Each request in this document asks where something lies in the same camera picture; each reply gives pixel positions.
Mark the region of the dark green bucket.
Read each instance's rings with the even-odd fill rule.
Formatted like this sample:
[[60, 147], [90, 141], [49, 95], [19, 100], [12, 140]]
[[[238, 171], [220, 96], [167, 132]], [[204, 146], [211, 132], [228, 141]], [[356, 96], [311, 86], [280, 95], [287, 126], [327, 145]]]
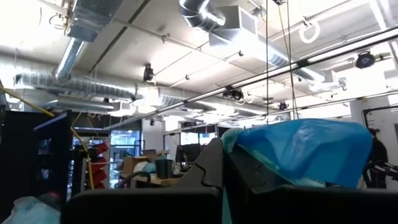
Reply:
[[172, 177], [172, 163], [170, 159], [157, 159], [155, 168], [157, 177], [160, 179], [170, 179]]

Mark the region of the cardboard box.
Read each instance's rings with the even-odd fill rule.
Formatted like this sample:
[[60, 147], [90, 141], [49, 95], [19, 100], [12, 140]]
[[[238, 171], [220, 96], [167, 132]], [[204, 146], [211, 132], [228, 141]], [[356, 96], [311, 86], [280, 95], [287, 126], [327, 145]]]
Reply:
[[149, 163], [149, 158], [146, 156], [139, 157], [125, 157], [123, 160], [123, 174], [132, 174], [141, 171]]

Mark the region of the silver ceiling duct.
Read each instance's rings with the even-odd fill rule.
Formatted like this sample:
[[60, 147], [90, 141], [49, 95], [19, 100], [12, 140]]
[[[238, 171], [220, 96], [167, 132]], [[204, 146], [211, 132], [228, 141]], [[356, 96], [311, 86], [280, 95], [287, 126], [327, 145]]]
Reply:
[[102, 73], [72, 71], [67, 79], [57, 79], [52, 75], [55, 67], [48, 63], [31, 61], [15, 55], [10, 63], [14, 69], [14, 84], [51, 91], [89, 93], [104, 98], [137, 100], [140, 83], [118, 77], [108, 77]]
[[290, 63], [288, 55], [257, 32], [257, 19], [238, 5], [214, 7], [210, 0], [179, 0], [186, 23], [209, 35], [212, 47], [229, 47], [275, 67]]

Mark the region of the person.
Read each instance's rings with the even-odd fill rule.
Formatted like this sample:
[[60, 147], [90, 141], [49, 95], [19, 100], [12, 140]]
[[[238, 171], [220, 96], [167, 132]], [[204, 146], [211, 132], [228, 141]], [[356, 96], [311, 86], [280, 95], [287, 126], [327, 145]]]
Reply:
[[[387, 149], [385, 145], [377, 138], [377, 129], [368, 128], [373, 138], [373, 146], [371, 153], [368, 157], [368, 163], [370, 162], [388, 162]], [[366, 187], [386, 189], [386, 174], [375, 170], [368, 170], [368, 165], [365, 165], [363, 170], [363, 178], [366, 183]]]

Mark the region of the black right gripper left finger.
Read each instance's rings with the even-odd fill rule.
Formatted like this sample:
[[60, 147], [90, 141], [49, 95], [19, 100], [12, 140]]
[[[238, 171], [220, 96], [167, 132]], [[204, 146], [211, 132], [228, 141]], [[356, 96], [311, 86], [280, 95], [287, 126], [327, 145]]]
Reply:
[[173, 188], [202, 187], [223, 187], [223, 145], [219, 138], [210, 141], [189, 171], [173, 185]]

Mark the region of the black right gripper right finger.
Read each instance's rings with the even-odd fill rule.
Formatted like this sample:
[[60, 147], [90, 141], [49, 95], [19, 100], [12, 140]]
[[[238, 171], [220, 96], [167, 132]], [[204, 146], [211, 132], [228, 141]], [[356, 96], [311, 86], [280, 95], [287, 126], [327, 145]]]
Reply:
[[238, 145], [225, 155], [224, 184], [230, 195], [299, 194], [294, 187]]

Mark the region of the red bin shelf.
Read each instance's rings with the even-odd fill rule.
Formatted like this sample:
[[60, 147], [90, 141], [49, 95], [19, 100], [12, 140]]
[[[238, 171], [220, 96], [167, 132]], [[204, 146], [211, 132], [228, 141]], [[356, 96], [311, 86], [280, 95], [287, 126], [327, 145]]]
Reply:
[[105, 181], [108, 178], [106, 168], [108, 159], [104, 156], [109, 148], [105, 142], [95, 144], [89, 148], [93, 186], [95, 189], [107, 189]]

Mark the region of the green plastic trash bag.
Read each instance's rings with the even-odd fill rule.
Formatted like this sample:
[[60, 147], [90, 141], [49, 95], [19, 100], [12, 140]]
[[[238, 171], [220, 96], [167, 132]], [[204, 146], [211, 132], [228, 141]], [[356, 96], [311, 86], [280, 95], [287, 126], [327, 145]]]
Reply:
[[232, 224], [354, 222], [374, 201], [357, 189], [373, 141], [358, 123], [298, 119], [221, 140]]

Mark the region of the wooden background table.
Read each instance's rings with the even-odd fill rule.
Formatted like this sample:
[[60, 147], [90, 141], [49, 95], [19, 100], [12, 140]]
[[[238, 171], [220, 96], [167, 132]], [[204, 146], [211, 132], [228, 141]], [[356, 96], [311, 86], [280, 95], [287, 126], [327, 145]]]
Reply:
[[175, 185], [180, 177], [177, 178], [169, 178], [169, 179], [161, 179], [158, 178], [155, 173], [150, 174], [150, 181], [147, 181], [147, 175], [138, 174], [134, 177], [131, 177], [129, 181], [125, 184], [125, 186], [136, 187], [136, 185], [146, 185], [149, 184], [150, 187], [171, 187]]

